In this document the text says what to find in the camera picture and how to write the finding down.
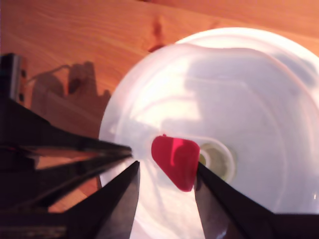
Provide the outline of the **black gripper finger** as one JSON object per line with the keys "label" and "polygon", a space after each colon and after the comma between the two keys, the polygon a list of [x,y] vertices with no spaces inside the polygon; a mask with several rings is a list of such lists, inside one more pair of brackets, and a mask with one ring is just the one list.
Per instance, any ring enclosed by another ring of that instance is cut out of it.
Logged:
{"label": "black gripper finger", "polygon": [[59,166],[0,174],[0,208],[48,208],[86,181],[117,166],[131,154],[100,156]]}
{"label": "black gripper finger", "polygon": [[67,210],[69,239],[128,239],[139,198],[135,161],[102,189]]}
{"label": "black gripper finger", "polygon": [[272,213],[198,164],[195,200],[206,239],[274,239]]}
{"label": "black gripper finger", "polygon": [[131,154],[128,146],[61,130],[10,98],[0,99],[0,144],[20,148],[59,148],[101,154]]}

